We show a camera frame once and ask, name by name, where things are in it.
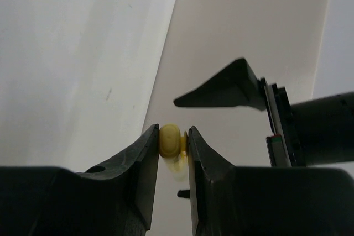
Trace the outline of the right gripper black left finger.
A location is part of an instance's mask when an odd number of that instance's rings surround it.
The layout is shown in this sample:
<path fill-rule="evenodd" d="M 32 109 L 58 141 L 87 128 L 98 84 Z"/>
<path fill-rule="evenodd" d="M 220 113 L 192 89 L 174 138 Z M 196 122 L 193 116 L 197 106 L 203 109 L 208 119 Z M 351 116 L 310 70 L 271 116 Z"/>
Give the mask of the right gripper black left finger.
<path fill-rule="evenodd" d="M 150 230 L 157 181 L 159 125 L 85 172 L 99 230 Z"/>

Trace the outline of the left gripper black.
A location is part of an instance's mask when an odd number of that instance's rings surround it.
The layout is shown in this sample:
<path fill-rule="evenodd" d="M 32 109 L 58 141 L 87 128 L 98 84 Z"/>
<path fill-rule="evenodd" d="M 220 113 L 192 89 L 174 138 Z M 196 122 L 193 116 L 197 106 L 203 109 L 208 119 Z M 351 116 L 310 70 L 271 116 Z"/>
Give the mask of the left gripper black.
<path fill-rule="evenodd" d="M 353 161 L 353 92 L 290 104 L 284 87 L 259 82 L 270 127 L 272 167 L 307 167 Z"/>

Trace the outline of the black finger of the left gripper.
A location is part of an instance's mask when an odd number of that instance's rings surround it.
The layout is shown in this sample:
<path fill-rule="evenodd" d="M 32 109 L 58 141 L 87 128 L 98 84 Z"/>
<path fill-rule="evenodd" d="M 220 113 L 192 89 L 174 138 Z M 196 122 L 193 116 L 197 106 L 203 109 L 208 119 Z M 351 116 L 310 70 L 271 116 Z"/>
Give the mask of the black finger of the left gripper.
<path fill-rule="evenodd" d="M 235 59 L 196 89 L 176 98 L 181 108 L 228 108 L 245 106 L 264 111 L 260 81 L 244 58 Z"/>
<path fill-rule="evenodd" d="M 179 198 L 190 199 L 190 190 L 179 190 L 177 196 Z"/>

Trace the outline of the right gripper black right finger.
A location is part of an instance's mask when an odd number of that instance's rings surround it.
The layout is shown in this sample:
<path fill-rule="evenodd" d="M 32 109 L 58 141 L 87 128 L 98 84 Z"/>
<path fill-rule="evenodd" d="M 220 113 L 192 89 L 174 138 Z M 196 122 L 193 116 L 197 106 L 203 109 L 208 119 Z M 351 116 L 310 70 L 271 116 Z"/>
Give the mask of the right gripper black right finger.
<path fill-rule="evenodd" d="M 188 133 L 192 233 L 231 235 L 235 229 L 233 166 L 211 148 L 196 127 Z"/>

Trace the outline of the pale yellow highlighter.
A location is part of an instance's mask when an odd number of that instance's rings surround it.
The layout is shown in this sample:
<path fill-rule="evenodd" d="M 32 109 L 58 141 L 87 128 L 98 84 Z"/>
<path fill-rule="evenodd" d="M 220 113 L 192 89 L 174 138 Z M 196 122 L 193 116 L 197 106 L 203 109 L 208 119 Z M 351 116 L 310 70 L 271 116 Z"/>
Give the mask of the pale yellow highlighter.
<path fill-rule="evenodd" d="M 159 131 L 159 155 L 172 177 L 184 181 L 188 175 L 188 134 L 175 124 L 166 124 Z"/>

